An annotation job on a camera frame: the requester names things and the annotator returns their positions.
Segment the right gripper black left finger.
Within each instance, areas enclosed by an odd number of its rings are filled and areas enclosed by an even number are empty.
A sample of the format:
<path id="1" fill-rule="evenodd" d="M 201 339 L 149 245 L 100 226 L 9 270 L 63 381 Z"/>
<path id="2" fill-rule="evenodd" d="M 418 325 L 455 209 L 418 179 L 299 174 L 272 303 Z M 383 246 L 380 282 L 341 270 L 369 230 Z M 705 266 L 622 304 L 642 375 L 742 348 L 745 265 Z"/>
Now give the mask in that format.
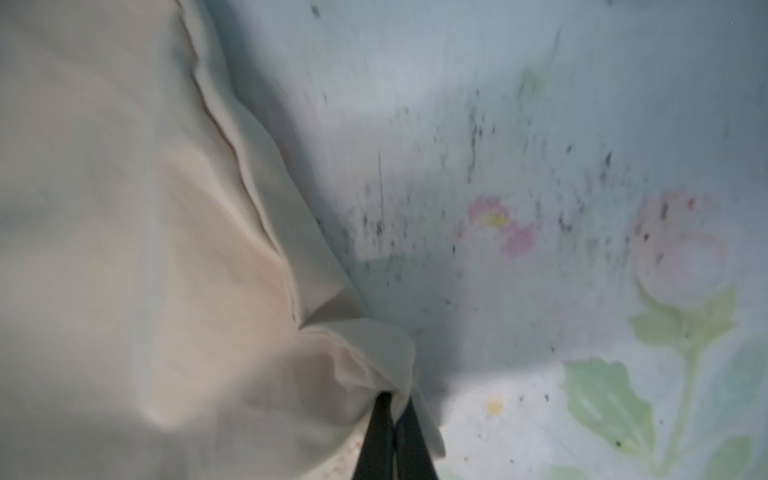
<path id="1" fill-rule="evenodd" d="M 382 392 L 376 398 L 353 480 L 392 480 L 394 477 L 394 426 L 392 395 Z"/>

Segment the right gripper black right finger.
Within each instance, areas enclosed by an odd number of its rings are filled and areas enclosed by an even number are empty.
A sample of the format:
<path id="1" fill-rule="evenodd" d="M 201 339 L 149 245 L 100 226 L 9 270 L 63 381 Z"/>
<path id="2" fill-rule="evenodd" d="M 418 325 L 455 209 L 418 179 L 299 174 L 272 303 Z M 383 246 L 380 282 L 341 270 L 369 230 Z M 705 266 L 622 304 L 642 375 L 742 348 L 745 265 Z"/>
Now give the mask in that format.
<path id="1" fill-rule="evenodd" d="M 439 479 L 412 400 L 394 425 L 394 458 L 398 480 Z"/>

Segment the beige shorts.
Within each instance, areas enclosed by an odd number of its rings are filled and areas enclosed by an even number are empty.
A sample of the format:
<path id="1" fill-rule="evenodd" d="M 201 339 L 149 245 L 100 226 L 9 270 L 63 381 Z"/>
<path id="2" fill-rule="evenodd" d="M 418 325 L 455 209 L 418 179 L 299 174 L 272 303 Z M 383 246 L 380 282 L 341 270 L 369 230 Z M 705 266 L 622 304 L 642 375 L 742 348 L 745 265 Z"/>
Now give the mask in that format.
<path id="1" fill-rule="evenodd" d="M 352 479 L 441 434 L 201 1 L 1 5 L 1 475 Z"/>

